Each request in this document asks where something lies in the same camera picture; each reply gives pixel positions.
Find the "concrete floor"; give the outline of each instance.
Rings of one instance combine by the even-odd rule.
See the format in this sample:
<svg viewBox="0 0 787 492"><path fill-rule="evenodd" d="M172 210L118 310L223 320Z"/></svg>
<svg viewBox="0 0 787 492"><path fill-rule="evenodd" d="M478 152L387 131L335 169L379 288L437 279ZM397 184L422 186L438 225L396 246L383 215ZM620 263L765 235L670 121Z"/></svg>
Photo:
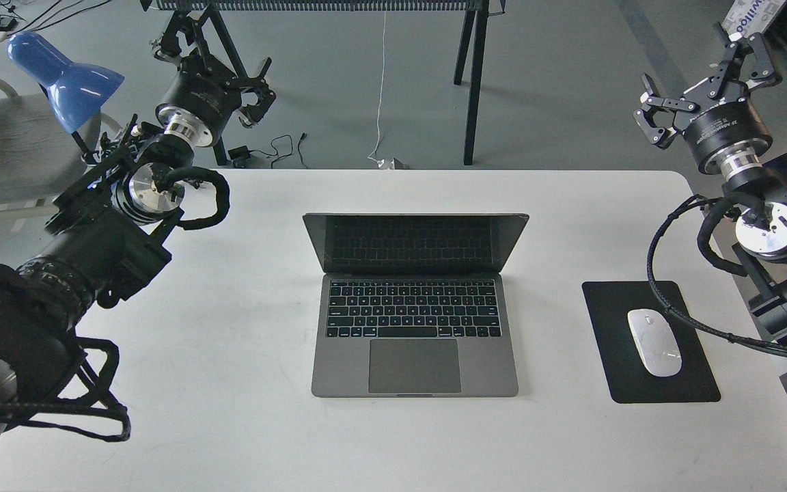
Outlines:
<svg viewBox="0 0 787 492"><path fill-rule="evenodd" d="M50 3L16 5L19 14L33 18ZM506 15L493 16L488 26L475 165L465 171L665 169L683 174L695 192L718 196L721 177L700 175L681 141L664 152L650 146L631 113L643 92L642 72L668 97L710 74L710 64L723 53L713 23L730 6L715 0L509 2ZM494 0L491 9L497 8ZM42 34L70 58L126 76L103 108L107 114L122 124L133 113L155 121L175 68L153 59L149 41L168 18L115 0ZM272 153L273 138L304 132L301 150L309 168L375 166L366 156L376 143L382 13L225 12L224 19L249 72L263 57L272 58L268 82L278 94L256 128L229 124L229 148ZM397 158L412 169L463 168L469 85L451 83L461 25L459 12L387 14L378 159ZM212 30L206 34L223 59ZM776 54L784 82L753 97L775 138L766 159L787 152L787 58ZM9 62L2 44L0 76L20 93L38 90ZM287 153L286 143L279 140L278 146ZM215 166L210 150L200 150L196 164ZM249 165L268 167L269 160L257 156ZM302 167L296 155L275 166ZM28 224L40 230L43 221ZM30 242L30 255L42 237ZM0 244L0 261L24 258L19 246L6 243L12 245ZM749 288L741 284L746 297ZM787 388L787 374L783 380Z"/></svg>

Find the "white table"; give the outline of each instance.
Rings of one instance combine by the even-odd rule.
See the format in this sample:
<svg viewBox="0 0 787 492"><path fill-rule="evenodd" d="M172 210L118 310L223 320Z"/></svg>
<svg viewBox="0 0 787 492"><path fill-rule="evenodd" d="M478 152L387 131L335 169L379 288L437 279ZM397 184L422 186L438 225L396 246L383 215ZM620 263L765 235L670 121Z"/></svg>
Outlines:
<svg viewBox="0 0 787 492"><path fill-rule="evenodd" d="M122 353L113 392L133 437L58 430L0 441L0 490L785 490L787 398L768 355L700 334L712 404L609 397L581 293L643 280L646 247L690 196L672 172L237 171L232 211L176 230L174 260L79 333ZM187 198L205 215L210 193ZM310 393L322 272L306 212L523 212L503 270L516 398ZM674 225L659 278L689 311L756 336L730 276L705 264L700 214Z"/></svg>

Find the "laptop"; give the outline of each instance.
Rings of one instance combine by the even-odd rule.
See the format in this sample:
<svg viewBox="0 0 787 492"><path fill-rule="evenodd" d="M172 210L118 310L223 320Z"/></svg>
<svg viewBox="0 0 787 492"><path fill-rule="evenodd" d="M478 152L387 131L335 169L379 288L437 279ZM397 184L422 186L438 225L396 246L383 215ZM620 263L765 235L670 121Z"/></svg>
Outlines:
<svg viewBox="0 0 787 492"><path fill-rule="evenodd" d="M315 396L515 396L500 270L528 215L303 215Z"/></svg>

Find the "black mouse pad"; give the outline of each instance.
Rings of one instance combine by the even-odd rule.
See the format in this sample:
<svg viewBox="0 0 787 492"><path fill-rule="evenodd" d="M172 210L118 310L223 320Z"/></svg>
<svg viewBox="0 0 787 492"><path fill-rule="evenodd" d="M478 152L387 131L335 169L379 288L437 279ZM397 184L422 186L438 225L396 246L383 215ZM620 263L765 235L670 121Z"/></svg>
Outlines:
<svg viewBox="0 0 787 492"><path fill-rule="evenodd" d="M658 285L669 302L687 312L675 282L663 281ZM620 404L637 404L717 402L721 399L697 332L666 314L648 282L585 282L581 289L613 400ZM633 309L653 309L669 322L682 355L682 370L675 376L653 376L644 367L627 323L628 311Z"/></svg>

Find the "computer mouse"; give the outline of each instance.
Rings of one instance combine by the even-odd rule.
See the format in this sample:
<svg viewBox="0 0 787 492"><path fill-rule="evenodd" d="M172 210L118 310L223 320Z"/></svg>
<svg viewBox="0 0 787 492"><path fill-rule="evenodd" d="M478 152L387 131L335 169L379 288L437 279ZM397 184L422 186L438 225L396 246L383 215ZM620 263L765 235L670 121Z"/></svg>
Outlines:
<svg viewBox="0 0 787 492"><path fill-rule="evenodd" d="M652 309L634 309L627 314L633 341L646 370L657 377L670 377L682 368L682 355L668 321Z"/></svg>

